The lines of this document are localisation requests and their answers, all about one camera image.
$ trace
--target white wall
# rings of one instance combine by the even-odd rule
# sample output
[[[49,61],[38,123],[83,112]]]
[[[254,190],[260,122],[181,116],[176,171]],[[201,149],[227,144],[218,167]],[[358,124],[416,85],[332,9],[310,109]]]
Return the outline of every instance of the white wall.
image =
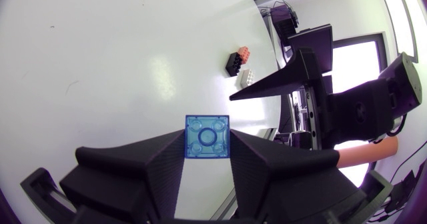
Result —
[[[332,25],[334,40],[386,32],[390,58],[397,57],[392,24],[384,0],[285,0],[296,11],[297,31]],[[271,7],[273,1],[266,3]]]

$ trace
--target white lego brick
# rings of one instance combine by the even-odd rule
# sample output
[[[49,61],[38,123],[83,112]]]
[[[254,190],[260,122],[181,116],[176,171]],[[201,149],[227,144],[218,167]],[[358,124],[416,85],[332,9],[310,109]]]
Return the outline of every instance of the white lego brick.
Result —
[[[251,69],[244,70],[242,75],[242,80],[240,81],[242,88],[248,87],[254,83],[254,73]]]

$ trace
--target transparent blue lego brick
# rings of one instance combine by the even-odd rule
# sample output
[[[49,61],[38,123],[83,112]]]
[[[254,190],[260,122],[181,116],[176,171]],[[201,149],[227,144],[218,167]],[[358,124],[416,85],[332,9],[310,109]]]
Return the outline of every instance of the transparent blue lego brick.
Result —
[[[229,158],[230,122],[227,115],[185,116],[185,158]]]

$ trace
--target lego brick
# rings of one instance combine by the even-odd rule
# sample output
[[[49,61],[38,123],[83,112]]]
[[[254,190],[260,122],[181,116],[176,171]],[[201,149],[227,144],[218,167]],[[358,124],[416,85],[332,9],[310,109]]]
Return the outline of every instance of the lego brick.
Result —
[[[246,64],[250,55],[248,47],[240,47],[238,54],[242,58],[242,64]]]
[[[230,77],[235,77],[240,72],[242,66],[242,58],[238,53],[232,53],[228,59],[226,70]]]
[[[230,122],[227,115],[185,116],[185,158],[230,157]]]
[[[247,69],[243,71],[242,80],[240,81],[240,85],[242,88],[248,87],[252,85],[254,82],[254,73],[251,69]]]

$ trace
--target black cable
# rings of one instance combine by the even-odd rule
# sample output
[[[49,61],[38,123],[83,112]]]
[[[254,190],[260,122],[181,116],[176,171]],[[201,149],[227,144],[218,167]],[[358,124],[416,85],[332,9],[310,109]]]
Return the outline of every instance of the black cable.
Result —
[[[398,213],[399,211],[403,210],[403,208],[404,208],[404,207],[402,207],[402,208],[398,209],[397,211],[393,212],[393,214],[390,214],[390,215],[384,215],[384,216],[382,216],[382,217],[380,217],[380,218],[378,218],[378,219],[376,219],[376,220],[368,221],[368,222],[369,222],[369,223],[373,223],[373,222],[377,222],[377,221],[385,221],[385,220],[387,220],[389,217],[391,217],[391,216],[393,216],[394,214]]]
[[[399,128],[397,129],[397,131],[395,131],[395,132],[389,131],[389,132],[387,132],[387,136],[394,137],[394,136],[396,136],[397,134],[399,134],[402,131],[403,126],[405,125],[406,116],[407,116],[407,114],[403,115],[402,122],[401,122]]]
[[[419,152],[419,150],[421,150],[425,145],[427,144],[427,141],[421,145],[420,148],[418,148],[411,156],[409,156],[404,162],[402,162],[402,164],[399,165],[399,167],[396,169],[396,171],[393,174],[392,179],[390,180],[390,183],[393,182],[394,177],[396,176],[397,172],[399,171],[399,169],[401,168],[401,166],[403,166],[403,164],[405,164],[405,162],[407,162],[409,159],[411,159],[411,157],[413,157],[417,152]]]
[[[285,125],[283,125],[284,127],[286,126],[286,124],[288,124],[288,121],[291,119],[291,117],[289,116],[288,120],[286,120]]]

